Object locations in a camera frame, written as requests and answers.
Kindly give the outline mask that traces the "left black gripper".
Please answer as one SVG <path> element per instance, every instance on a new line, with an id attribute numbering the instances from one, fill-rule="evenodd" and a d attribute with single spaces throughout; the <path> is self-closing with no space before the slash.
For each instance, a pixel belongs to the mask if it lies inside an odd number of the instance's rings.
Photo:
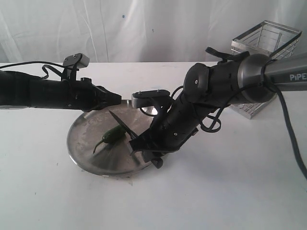
<path id="1" fill-rule="evenodd" d="M 121 95 L 110 92 L 102 86 L 93 85 L 90 78 L 69 80 L 68 87 L 69 109 L 90 112 L 121 104 Z"/>

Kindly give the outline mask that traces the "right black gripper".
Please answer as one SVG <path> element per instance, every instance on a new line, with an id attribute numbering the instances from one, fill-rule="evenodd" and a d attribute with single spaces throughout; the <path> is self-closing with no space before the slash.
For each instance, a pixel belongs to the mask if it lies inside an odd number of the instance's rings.
<path id="1" fill-rule="evenodd" d="M 191 103 L 181 93 L 160 120 L 154 120 L 149 129 L 130 141 L 131 148 L 133 151 L 143 151 L 143 161 L 153 162 L 160 169 L 164 162 L 155 152 L 178 151 L 193 135 L 200 121 L 215 110 L 216 107 L 212 105 Z"/>

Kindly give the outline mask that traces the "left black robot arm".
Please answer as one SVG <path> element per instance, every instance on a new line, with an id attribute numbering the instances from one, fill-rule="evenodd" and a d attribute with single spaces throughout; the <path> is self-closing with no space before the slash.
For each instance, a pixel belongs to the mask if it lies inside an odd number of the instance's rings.
<path id="1" fill-rule="evenodd" d="M 90 112 L 118 105 L 122 97 L 90 78 L 45 80 L 17 71 L 0 72 L 0 108 L 45 108 Z"/>

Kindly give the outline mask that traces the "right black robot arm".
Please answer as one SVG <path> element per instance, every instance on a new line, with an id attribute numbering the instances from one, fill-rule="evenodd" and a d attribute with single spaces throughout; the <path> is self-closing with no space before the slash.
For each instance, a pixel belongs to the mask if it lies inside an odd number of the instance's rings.
<path id="1" fill-rule="evenodd" d="M 188 70 L 176 99 L 167 90 L 132 95 L 134 108 L 153 106 L 157 115 L 147 130 L 131 139 L 131 150 L 141 152 L 145 162 L 160 168 L 162 157 L 178 151 L 211 113 L 220 115 L 231 104 L 264 103 L 282 91 L 306 88 L 306 54 L 280 60 L 254 54 L 212 67 L 196 63 Z"/>

